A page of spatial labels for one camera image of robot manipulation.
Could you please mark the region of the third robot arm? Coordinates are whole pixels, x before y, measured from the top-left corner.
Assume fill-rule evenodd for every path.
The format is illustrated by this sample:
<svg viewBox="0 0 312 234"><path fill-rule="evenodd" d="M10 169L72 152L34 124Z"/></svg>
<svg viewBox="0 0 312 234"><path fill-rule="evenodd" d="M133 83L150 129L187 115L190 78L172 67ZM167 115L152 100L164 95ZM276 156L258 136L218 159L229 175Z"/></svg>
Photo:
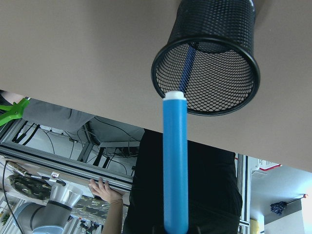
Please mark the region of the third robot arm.
<svg viewBox="0 0 312 234"><path fill-rule="evenodd" d="M104 224L103 233L120 234L122 224L122 195L111 189L108 182L90 181L93 194L109 202L110 207ZM156 234L198 234L199 227L189 227L188 186L164 184L164 224L153 226L148 233ZM25 233L60 234L74 205L81 198L81 192L68 186L53 186L46 206L25 203L18 208L15 224L22 225Z"/></svg>

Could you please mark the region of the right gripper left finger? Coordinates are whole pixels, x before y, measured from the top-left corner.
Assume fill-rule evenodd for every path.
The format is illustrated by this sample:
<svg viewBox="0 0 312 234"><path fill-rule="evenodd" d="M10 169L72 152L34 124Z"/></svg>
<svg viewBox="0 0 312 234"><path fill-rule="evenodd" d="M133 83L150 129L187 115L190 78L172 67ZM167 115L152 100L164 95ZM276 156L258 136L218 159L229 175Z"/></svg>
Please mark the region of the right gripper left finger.
<svg viewBox="0 0 312 234"><path fill-rule="evenodd" d="M166 234L164 226L163 225L155 225L155 226L153 226L152 234Z"/></svg>

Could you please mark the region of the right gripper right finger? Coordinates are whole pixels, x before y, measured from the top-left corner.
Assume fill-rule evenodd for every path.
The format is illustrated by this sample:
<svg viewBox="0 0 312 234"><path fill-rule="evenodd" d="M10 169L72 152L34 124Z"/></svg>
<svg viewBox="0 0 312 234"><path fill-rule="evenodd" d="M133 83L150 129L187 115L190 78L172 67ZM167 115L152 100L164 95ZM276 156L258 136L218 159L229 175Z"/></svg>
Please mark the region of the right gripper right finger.
<svg viewBox="0 0 312 234"><path fill-rule="evenodd" d="M200 228L198 226L190 226L187 234L200 234Z"/></svg>

